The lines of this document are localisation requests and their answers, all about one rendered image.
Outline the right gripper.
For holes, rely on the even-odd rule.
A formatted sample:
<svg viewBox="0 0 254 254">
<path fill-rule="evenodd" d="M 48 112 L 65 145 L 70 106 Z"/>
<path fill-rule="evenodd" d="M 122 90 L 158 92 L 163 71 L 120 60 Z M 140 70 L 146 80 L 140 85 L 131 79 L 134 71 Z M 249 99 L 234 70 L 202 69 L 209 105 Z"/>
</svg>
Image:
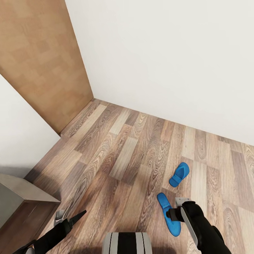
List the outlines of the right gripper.
<svg viewBox="0 0 254 254">
<path fill-rule="evenodd" d="M 166 211 L 167 218 L 171 218 L 172 221 L 181 221 L 181 222 L 184 222 L 181 219 L 181 215 L 179 213 L 180 208 L 181 207 L 179 207 L 179 208 L 169 208 L 169 210 Z"/>
</svg>

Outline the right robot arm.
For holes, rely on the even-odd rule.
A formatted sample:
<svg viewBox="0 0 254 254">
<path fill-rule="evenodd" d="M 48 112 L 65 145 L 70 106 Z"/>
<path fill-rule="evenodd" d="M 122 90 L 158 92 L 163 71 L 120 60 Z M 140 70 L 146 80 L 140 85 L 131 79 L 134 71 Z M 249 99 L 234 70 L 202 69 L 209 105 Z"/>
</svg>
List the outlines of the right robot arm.
<svg viewBox="0 0 254 254">
<path fill-rule="evenodd" d="M 204 217 L 201 207 L 188 197 L 175 197 L 176 208 L 166 211 L 172 221 L 185 222 L 201 254 L 232 254 L 214 225 Z"/>
</svg>

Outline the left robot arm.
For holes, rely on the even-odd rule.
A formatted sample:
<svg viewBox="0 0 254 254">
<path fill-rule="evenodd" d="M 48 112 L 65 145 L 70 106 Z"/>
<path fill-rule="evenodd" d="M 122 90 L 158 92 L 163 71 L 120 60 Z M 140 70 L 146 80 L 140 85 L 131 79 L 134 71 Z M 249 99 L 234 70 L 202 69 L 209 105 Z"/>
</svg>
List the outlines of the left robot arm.
<svg viewBox="0 0 254 254">
<path fill-rule="evenodd" d="M 76 216 L 62 220 L 64 210 L 55 212 L 54 228 L 37 240 L 32 240 L 26 246 L 21 247 L 13 254 L 46 254 L 50 249 L 61 242 L 68 233 L 71 232 L 72 226 L 86 213 L 86 210 Z M 29 247 L 30 245 L 33 247 Z"/>
</svg>

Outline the sandal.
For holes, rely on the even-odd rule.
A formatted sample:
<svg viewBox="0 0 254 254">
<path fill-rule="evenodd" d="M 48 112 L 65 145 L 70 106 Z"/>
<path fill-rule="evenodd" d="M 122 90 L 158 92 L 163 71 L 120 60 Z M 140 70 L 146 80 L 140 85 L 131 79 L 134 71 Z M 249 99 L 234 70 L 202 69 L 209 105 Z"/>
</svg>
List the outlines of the sandal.
<svg viewBox="0 0 254 254">
<path fill-rule="evenodd" d="M 166 195 L 164 193 L 159 193 L 157 195 L 158 202 L 160 203 L 164 216 L 165 221 L 167 223 L 168 229 L 171 232 L 171 234 L 175 237 L 180 235 L 181 232 L 181 223 L 180 221 L 172 221 L 171 218 L 167 218 L 166 211 L 169 210 L 169 208 L 172 208 Z"/>
<path fill-rule="evenodd" d="M 189 166 L 185 162 L 182 162 L 177 167 L 173 177 L 170 178 L 169 183 L 173 187 L 177 187 L 188 174 L 189 174 Z"/>
</svg>

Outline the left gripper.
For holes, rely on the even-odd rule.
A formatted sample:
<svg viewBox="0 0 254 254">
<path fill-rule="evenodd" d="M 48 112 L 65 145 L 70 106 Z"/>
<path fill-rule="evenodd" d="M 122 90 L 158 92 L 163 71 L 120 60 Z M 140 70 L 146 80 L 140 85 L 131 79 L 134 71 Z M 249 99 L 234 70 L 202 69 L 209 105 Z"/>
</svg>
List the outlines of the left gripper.
<svg viewBox="0 0 254 254">
<path fill-rule="evenodd" d="M 77 214 L 76 216 L 70 218 L 68 221 L 67 218 L 63 220 L 62 223 L 59 223 L 53 229 L 46 233 L 46 238 L 48 241 L 49 249 L 52 249 L 59 242 L 61 242 L 68 233 L 71 232 L 72 226 L 86 213 L 86 210 Z"/>
</svg>

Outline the robot trunk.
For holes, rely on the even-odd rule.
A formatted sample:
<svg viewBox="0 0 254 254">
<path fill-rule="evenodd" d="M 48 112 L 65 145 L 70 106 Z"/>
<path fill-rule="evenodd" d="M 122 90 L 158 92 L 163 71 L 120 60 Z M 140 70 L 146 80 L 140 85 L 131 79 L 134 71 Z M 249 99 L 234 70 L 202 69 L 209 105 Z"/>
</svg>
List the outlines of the robot trunk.
<svg viewBox="0 0 254 254">
<path fill-rule="evenodd" d="M 147 232 L 108 232 L 102 254 L 152 254 Z"/>
</svg>

